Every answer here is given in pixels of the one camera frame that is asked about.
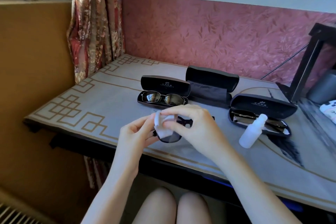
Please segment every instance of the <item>leaf pattern wallpaper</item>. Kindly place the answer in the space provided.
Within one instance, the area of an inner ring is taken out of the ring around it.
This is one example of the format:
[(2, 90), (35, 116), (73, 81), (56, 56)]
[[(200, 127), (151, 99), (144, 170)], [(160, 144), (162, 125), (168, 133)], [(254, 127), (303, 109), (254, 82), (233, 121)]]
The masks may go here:
[[(260, 79), (309, 42), (336, 14), (205, 0), (123, 0), (126, 51), (158, 61)], [(290, 83), (304, 51), (265, 80)], [(325, 45), (307, 83), (336, 63)]]

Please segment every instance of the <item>leg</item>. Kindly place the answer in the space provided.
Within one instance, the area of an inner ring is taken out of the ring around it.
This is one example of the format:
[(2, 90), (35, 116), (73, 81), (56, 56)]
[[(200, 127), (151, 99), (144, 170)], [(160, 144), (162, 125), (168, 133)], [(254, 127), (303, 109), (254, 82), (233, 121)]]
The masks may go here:
[(154, 190), (142, 204), (132, 224), (174, 224), (176, 201), (166, 188)]
[(177, 209), (176, 224), (211, 224), (208, 205), (199, 194), (184, 194)]

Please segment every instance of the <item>yellow wall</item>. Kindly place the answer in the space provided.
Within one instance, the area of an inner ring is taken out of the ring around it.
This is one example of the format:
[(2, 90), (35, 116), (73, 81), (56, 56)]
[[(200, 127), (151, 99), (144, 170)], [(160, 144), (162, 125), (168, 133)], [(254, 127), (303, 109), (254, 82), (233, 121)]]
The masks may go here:
[(83, 157), (22, 119), (74, 84), (70, 17), (70, 3), (0, 5), (0, 187), (59, 223), (79, 223), (92, 200)]

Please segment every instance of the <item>glasses case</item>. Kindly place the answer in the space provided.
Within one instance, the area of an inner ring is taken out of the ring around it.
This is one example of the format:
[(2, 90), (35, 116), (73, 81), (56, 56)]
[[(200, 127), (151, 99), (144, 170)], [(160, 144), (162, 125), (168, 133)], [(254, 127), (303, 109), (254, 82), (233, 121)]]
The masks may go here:
[[(235, 110), (245, 110), (249, 112), (253, 112), (256, 115), (265, 114), (268, 117), (279, 119), (288, 118), (293, 115), (297, 106), (288, 103), (279, 99), (264, 97), (254, 94), (237, 94), (231, 100), (231, 108), (229, 109), (229, 120), (242, 128), (246, 128), (248, 124), (244, 125), (238, 122), (234, 122), (234, 111)], [(287, 126), (288, 134), (272, 132), (269, 130), (263, 130), (262, 133), (265, 135), (274, 135), (280, 137), (290, 137), (292, 135), (289, 124), (283, 123)]]
[(156, 103), (147, 103), (142, 100), (142, 94), (146, 91), (157, 91), (162, 95), (176, 94), (185, 100), (185, 105), (188, 103), (187, 97), (190, 93), (190, 83), (176, 78), (158, 76), (158, 75), (144, 75), (141, 77), (141, 87), (144, 89), (138, 96), (138, 103), (148, 107), (157, 109), (166, 109), (171, 107), (163, 100)]
[(185, 80), (191, 86), (189, 100), (228, 109), (232, 99), (230, 93), (237, 87), (239, 76), (215, 69), (189, 66)]

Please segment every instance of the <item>hand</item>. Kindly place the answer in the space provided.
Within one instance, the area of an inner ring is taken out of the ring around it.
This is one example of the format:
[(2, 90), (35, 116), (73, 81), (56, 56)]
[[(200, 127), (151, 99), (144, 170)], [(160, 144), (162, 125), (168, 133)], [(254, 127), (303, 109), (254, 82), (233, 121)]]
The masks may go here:
[(110, 173), (122, 175), (125, 172), (134, 179), (138, 174), (139, 160), (144, 149), (158, 141), (153, 137), (155, 113), (137, 119), (120, 129), (117, 149)]
[(209, 114), (208, 110), (198, 105), (179, 105), (161, 112), (163, 115), (179, 114), (188, 116), (193, 120), (191, 128), (186, 128), (173, 121), (163, 123), (165, 128), (169, 128), (183, 136), (200, 153), (215, 162), (215, 158), (223, 153), (223, 149), (229, 146), (216, 122)]

